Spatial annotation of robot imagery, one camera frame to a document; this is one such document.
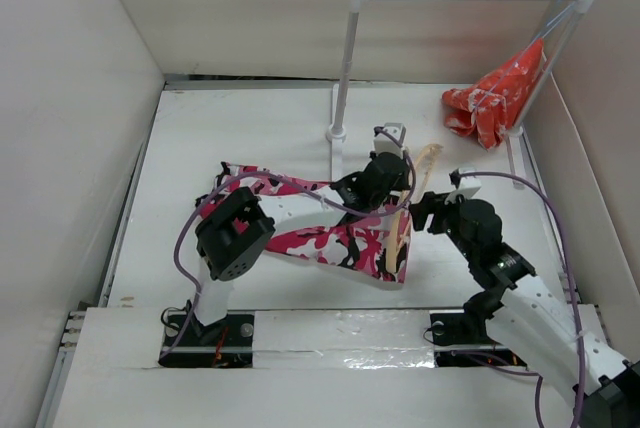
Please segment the beige wooden hanger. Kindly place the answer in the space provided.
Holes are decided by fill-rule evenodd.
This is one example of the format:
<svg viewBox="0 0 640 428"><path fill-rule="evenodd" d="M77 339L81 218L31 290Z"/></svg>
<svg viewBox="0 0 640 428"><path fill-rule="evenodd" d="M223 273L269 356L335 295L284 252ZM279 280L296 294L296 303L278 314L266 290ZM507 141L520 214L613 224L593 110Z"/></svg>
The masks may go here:
<svg viewBox="0 0 640 428"><path fill-rule="evenodd" d="M410 178L415 183L414 192L409 195L408 191L404 191L400 196L401 201L415 202L422 197L426 192L429 179L434 172L434 166L442 151L443 146L437 143L428 144L420 151L413 161L416 175ZM388 273L397 275L400 271L398 265L400 252L410 241L410 235L409 211L404 208L393 215L389 236L386 240L385 269Z"/></svg>

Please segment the pink camouflage trousers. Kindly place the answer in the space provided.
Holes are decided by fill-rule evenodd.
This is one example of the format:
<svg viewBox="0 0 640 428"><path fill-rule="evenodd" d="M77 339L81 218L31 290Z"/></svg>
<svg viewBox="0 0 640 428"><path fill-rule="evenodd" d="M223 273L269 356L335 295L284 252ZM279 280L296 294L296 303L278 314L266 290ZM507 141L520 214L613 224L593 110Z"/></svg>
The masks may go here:
<svg viewBox="0 0 640 428"><path fill-rule="evenodd" d="M240 187L249 188L256 196L285 196L301 194L305 189L317 191L329 185L327 181L305 180L278 172L268 177L265 168L255 165L223 162L221 166L222 171L215 178L214 186L219 187L228 180L233 183L202 207L201 218L210 215L217 204ZM273 236L265 251L353 270L382 282L402 284L406 279L410 241L400 252L398 274L390 274L385 269L385 246L392 218L393 215L367 218L345 226L319 226L284 232Z"/></svg>

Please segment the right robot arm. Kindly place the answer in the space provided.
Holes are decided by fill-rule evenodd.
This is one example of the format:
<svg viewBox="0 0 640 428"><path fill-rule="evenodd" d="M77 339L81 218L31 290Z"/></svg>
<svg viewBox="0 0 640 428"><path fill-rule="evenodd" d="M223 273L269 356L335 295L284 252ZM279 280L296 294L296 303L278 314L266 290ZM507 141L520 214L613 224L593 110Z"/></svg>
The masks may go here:
<svg viewBox="0 0 640 428"><path fill-rule="evenodd" d="M451 240L482 289L463 306L468 338L514 352L572 407L580 426L638 426L638 364L576 327L567 302L504 242L490 203L428 192L410 213L415 230Z"/></svg>

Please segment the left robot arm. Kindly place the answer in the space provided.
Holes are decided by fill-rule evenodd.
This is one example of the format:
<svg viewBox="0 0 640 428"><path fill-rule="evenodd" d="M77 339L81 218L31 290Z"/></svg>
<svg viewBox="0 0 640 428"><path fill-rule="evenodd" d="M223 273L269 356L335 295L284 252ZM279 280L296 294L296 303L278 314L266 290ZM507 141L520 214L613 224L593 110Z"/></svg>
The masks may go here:
<svg viewBox="0 0 640 428"><path fill-rule="evenodd" d="M225 284L270 252L385 282L405 279L414 169L383 152L338 181L311 181L226 163L211 198L197 203L196 250L209 274L191 304L188 332L211 345L227 328Z"/></svg>

